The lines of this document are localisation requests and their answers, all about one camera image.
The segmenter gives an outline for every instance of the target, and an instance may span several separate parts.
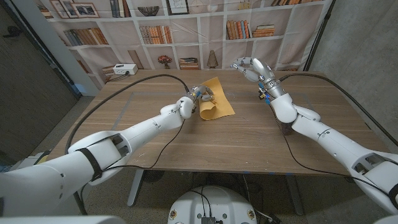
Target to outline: folded paper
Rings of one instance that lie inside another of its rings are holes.
[[[232,109],[232,106],[224,95],[223,87],[221,86],[218,77],[205,81],[202,85],[209,87],[213,91],[214,95],[213,100],[211,101],[199,101],[201,118],[212,120],[235,114],[234,109]]]

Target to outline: table leg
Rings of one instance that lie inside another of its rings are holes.
[[[137,169],[136,174],[134,176],[134,180],[132,180],[129,199],[127,200],[127,206],[133,206],[136,203],[139,189],[141,188],[143,176],[144,176],[144,170]]]
[[[290,198],[292,199],[294,212],[297,215],[304,215],[304,209],[300,198],[299,187],[294,175],[285,175],[287,186],[290,192]]]

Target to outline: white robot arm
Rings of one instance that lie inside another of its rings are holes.
[[[259,75],[246,70],[242,64],[252,65]],[[258,59],[239,58],[231,67],[244,73],[249,81],[259,82],[260,98],[270,99],[279,121],[293,122],[293,130],[319,143],[357,178],[354,181],[371,199],[388,212],[398,214],[398,155],[366,149],[320,122],[316,112],[294,105],[271,68],[263,66]]]
[[[0,174],[0,217],[46,215],[85,184],[108,180],[122,168],[103,170],[126,165],[137,149],[190,118],[198,98],[208,101],[212,94],[206,86],[193,87],[158,116],[123,131],[94,133],[72,145],[67,155]]]

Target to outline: photo frame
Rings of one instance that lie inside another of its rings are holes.
[[[72,18],[72,19],[79,18],[77,16],[75,10],[73,10],[73,7],[72,7],[73,0],[60,0],[60,2],[61,2],[61,5],[63,6],[63,8],[66,10],[69,18]]]
[[[73,10],[79,18],[99,18],[93,3],[72,3]]]
[[[188,0],[166,0],[169,15],[189,14]]]
[[[51,0],[50,3],[61,19],[69,19],[69,16],[60,1]]]

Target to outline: bookshelf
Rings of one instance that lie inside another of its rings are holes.
[[[104,85],[101,68],[112,63],[134,63],[129,50],[137,52],[145,69],[163,68],[157,62],[160,55],[171,57],[173,62],[169,65],[174,69],[180,69],[178,59],[184,57],[197,57],[199,67],[208,69],[210,50],[216,54],[219,64],[216,69],[230,69],[230,63],[238,57],[257,57],[274,70],[300,69],[307,60],[317,30],[331,4],[331,0],[324,0],[271,6],[272,0],[254,0],[251,1],[251,9],[237,10],[240,0],[214,0],[218,9],[210,13],[206,10],[208,0],[203,0],[205,6],[202,13],[170,16],[166,0],[127,0],[131,17],[113,18],[109,0],[97,0],[94,4],[100,18],[61,19],[52,10],[49,0],[41,1],[54,17],[47,20],[66,43],[65,29],[101,29],[109,45],[68,47],[77,60],[89,61],[84,64],[92,71],[89,76],[95,77],[99,86]],[[145,17],[137,10],[139,6],[159,6],[160,9],[156,16]],[[229,20],[247,20],[252,30],[259,25],[274,24],[275,33],[272,37],[229,40],[226,33]],[[145,44],[140,26],[170,26],[174,31],[174,42]]]

